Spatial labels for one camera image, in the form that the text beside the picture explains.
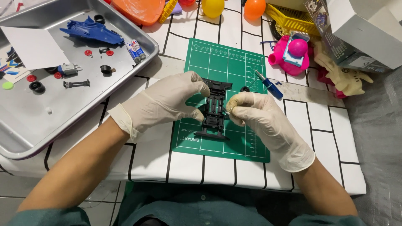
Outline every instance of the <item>forearm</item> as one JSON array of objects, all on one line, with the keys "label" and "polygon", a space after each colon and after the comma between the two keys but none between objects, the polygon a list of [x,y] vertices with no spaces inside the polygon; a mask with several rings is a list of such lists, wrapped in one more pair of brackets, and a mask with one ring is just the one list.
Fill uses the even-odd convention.
[{"label": "forearm", "polygon": [[109,117],[49,170],[18,211],[79,205],[106,177],[113,159],[128,139],[129,134]]},{"label": "forearm", "polygon": [[357,216],[351,197],[316,158],[307,169],[293,173],[302,193],[321,215]]}]

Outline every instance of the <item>green shirt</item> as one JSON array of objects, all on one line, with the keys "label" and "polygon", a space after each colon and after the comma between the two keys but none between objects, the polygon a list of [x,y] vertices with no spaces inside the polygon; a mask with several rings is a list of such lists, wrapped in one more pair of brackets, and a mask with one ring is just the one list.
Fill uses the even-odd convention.
[{"label": "green shirt", "polygon": [[[257,213],[249,189],[224,185],[134,183],[123,200],[114,225],[133,226],[144,216],[154,216],[169,226],[273,226]],[[8,226],[89,226],[85,211],[27,210],[17,213]],[[302,215],[289,226],[365,226],[354,216]]]}]

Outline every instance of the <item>yellow balloon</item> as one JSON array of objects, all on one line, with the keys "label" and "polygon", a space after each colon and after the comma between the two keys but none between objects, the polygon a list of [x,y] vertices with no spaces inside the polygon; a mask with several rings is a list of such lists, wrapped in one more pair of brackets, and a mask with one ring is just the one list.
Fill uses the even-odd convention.
[{"label": "yellow balloon", "polygon": [[218,17],[224,10],[225,0],[203,0],[202,10],[207,17]]}]

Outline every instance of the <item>screwdriver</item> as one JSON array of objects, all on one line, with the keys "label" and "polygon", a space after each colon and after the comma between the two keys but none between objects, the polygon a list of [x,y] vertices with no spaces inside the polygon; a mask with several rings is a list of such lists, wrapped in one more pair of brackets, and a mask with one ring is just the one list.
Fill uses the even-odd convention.
[{"label": "screwdriver", "polygon": [[268,79],[265,78],[261,73],[259,73],[257,70],[255,70],[260,76],[261,80],[263,81],[263,84],[267,87],[268,91],[278,100],[282,99],[283,94],[279,91],[279,89]]}]

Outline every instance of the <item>tile floor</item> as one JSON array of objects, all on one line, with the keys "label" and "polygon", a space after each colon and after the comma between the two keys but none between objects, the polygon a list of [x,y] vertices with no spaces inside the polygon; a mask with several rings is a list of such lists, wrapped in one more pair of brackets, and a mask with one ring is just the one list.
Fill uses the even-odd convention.
[{"label": "tile floor", "polygon": [[[14,216],[18,206],[39,182],[39,178],[16,177],[0,171],[0,226]],[[79,205],[87,213],[91,225],[113,224],[123,198],[125,181],[102,181]]]}]

